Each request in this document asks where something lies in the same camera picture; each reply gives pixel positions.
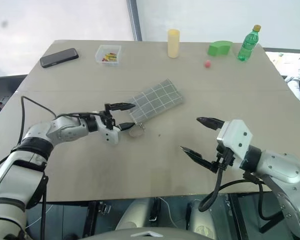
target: black table leg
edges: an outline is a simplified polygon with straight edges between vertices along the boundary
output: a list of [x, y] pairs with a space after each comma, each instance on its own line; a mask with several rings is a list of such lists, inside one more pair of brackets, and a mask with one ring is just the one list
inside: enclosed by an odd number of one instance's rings
[[236, 234], [239, 240], [249, 240], [245, 225], [244, 216], [242, 214], [239, 199], [236, 193], [228, 194], [230, 207], [233, 215]]
[[82, 234], [83, 238], [90, 237], [95, 234], [98, 212], [99, 202], [90, 201], [88, 204], [88, 209], [86, 211], [85, 223]]
[[280, 223], [283, 219], [285, 219], [285, 217], [284, 217], [283, 213], [281, 212], [280, 215], [278, 215], [274, 219], [271, 219], [265, 225], [263, 225], [262, 227], [260, 227], [259, 228], [259, 232], [262, 233], [262, 234], [264, 234], [266, 231], [270, 230], [275, 225], [277, 225], [278, 223]]

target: yellow cylinder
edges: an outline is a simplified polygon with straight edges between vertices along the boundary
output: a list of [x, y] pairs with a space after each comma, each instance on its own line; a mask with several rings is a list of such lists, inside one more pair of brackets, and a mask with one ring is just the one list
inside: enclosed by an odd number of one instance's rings
[[179, 40], [180, 31], [177, 29], [170, 29], [168, 31], [168, 56], [170, 58], [177, 58], [179, 56]]

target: tabletop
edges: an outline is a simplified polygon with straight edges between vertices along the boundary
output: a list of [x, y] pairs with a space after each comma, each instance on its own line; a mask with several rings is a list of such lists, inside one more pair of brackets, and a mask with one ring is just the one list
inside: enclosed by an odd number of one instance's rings
[[[100, 45], [121, 45], [119, 66], [95, 61]], [[253, 134], [251, 144], [300, 158], [300, 102], [257, 45], [248, 62], [240, 62], [235, 43], [227, 56], [207, 55], [209, 43], [180, 43], [180, 56], [167, 55], [166, 42], [57, 40], [44, 55], [75, 48], [79, 58], [49, 68], [38, 62], [0, 113], [0, 160], [16, 144], [21, 125], [20, 96], [25, 95], [55, 113], [100, 111], [104, 103], [124, 102], [165, 79], [184, 96], [184, 103], [145, 123], [145, 134], [120, 133], [116, 146], [98, 132], [58, 145], [46, 175], [47, 200], [89, 201], [154, 196], [207, 194], [216, 175], [194, 163], [179, 146], [191, 148], [209, 161], [216, 159], [218, 133], [197, 117], [224, 121], [242, 119]], [[204, 62], [211, 60], [211, 67]], [[27, 102], [25, 129], [49, 121], [48, 112]], [[127, 112], [114, 112], [119, 122]], [[242, 178], [228, 167], [222, 183]], [[224, 193], [256, 192], [242, 183]]]

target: bottle cap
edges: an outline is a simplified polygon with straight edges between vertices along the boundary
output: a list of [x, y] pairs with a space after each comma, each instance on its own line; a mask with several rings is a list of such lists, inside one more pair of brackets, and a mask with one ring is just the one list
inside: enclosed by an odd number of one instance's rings
[[260, 25], [254, 25], [253, 31], [260, 32], [261, 26]]

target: metal frame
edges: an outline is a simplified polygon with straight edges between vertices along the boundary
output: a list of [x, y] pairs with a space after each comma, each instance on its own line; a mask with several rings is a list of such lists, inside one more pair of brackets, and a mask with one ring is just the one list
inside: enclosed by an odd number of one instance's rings
[[137, 0], [126, 0], [126, 4], [128, 7], [133, 38], [135, 41], [142, 41], [141, 28], [139, 22], [139, 14], [137, 7]]
[[228, 197], [238, 240], [249, 240], [244, 216], [240, 208], [238, 195], [237, 193], [230, 193], [228, 194]]
[[88, 209], [86, 211], [82, 238], [87, 238], [95, 234], [98, 212], [99, 212], [99, 202], [90, 201], [88, 204]]

